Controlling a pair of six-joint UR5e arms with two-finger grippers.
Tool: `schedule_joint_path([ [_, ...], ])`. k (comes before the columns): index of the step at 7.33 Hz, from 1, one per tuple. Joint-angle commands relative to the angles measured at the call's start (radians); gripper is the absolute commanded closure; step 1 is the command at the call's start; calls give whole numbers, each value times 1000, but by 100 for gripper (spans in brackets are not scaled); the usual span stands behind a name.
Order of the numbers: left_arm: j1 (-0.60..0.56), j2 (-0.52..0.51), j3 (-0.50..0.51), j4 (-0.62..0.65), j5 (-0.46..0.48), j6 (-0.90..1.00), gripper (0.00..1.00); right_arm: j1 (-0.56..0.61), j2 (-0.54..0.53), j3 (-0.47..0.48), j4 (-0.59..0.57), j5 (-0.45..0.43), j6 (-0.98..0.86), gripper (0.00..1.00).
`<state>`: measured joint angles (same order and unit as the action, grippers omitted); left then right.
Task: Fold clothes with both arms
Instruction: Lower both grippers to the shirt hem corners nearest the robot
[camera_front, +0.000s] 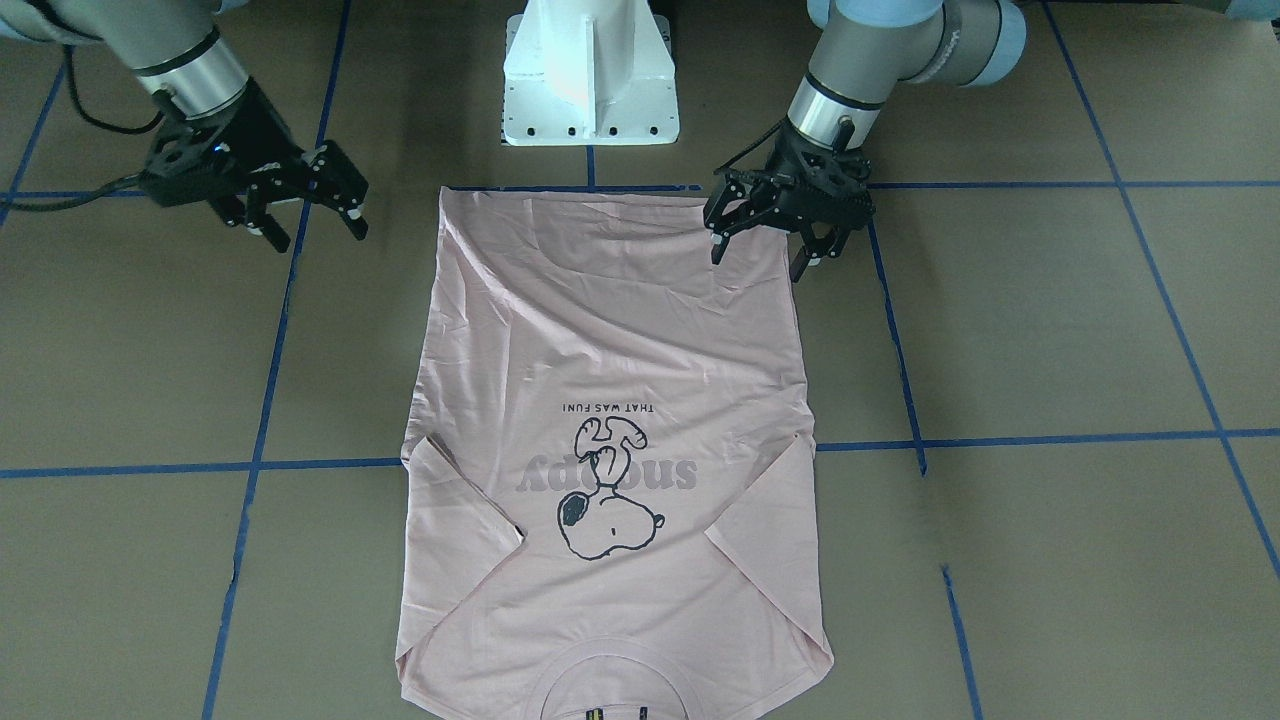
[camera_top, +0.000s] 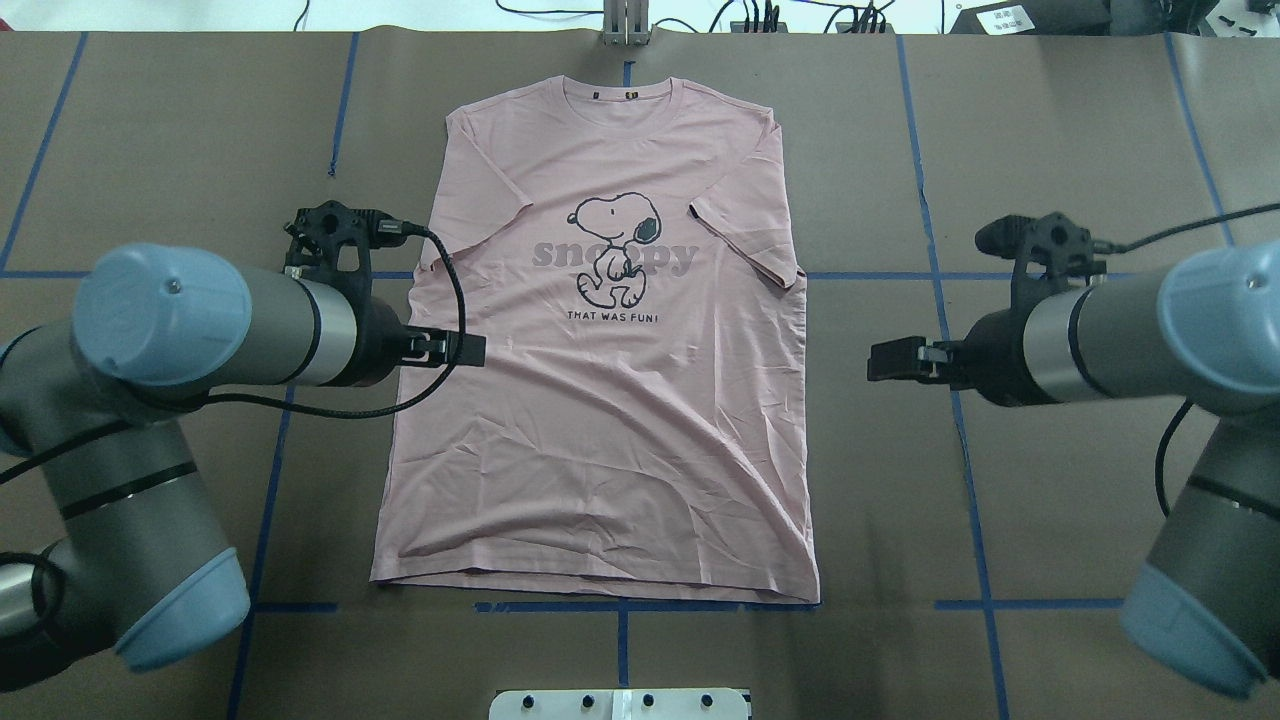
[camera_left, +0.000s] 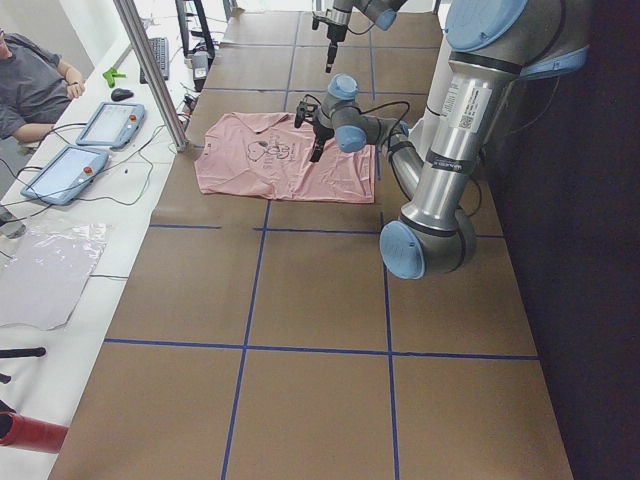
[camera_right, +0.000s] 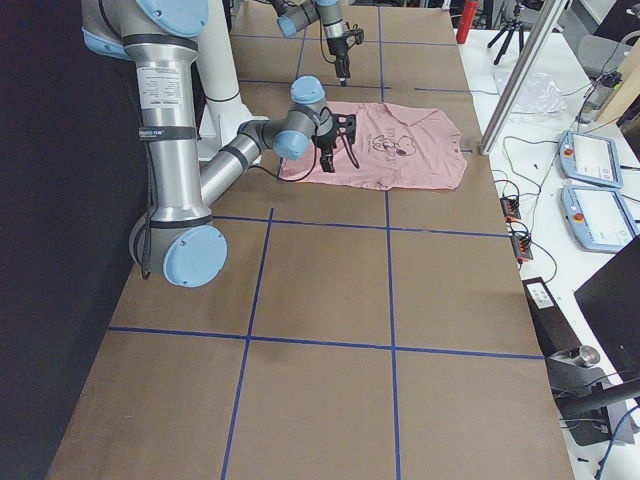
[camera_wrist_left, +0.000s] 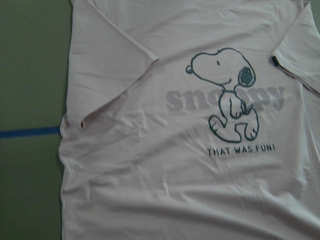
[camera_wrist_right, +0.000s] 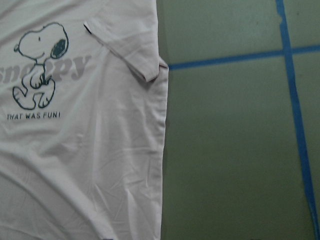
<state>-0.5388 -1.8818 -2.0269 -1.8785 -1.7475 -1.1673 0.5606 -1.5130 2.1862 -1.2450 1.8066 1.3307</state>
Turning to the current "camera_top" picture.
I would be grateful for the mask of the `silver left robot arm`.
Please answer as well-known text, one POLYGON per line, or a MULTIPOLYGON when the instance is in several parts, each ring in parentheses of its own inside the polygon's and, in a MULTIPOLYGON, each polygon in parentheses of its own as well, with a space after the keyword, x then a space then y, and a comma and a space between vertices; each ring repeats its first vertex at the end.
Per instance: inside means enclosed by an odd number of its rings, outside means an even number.
POLYGON ((357 275, 237 266, 131 243, 99 260, 69 319, 3 347, 8 478, 40 468, 67 534, 3 555, 3 691, 105 650, 133 673, 237 629, 251 600, 180 418, 224 386, 371 386, 397 366, 483 366, 486 341, 406 325, 357 275))

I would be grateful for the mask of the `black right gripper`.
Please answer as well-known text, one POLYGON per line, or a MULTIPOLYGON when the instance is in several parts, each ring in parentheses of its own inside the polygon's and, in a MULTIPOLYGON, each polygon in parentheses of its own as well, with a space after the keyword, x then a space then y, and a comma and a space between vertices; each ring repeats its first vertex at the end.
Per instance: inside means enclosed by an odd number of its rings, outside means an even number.
POLYGON ((1014 310, 991 313, 979 319, 957 345, 933 340, 891 340, 870 346, 867 379, 914 380, 916 383, 964 383, 1001 407, 1043 404, 1043 391, 1032 379, 1023 355, 1027 316, 1014 310))

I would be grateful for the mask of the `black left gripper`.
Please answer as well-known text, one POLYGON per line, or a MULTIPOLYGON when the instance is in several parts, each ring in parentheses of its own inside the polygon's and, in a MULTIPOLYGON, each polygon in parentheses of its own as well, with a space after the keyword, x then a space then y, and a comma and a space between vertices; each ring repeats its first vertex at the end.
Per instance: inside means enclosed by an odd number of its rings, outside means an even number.
POLYGON ((370 297, 356 313, 357 337, 346 366, 347 387, 369 387, 404 366, 485 366, 486 338, 458 331, 406 331, 396 310, 370 297))

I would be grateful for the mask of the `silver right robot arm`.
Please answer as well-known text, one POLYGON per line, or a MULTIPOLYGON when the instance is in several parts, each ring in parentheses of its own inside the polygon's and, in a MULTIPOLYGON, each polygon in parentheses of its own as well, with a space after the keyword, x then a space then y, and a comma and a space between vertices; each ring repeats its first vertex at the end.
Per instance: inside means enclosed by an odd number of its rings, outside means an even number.
POLYGON ((1277 679, 1277 242, 1076 283, 1018 273, 960 340, 873 345, 867 378, 1004 407, 1176 398, 1157 443, 1164 524, 1123 602, 1143 652, 1248 700, 1277 679))

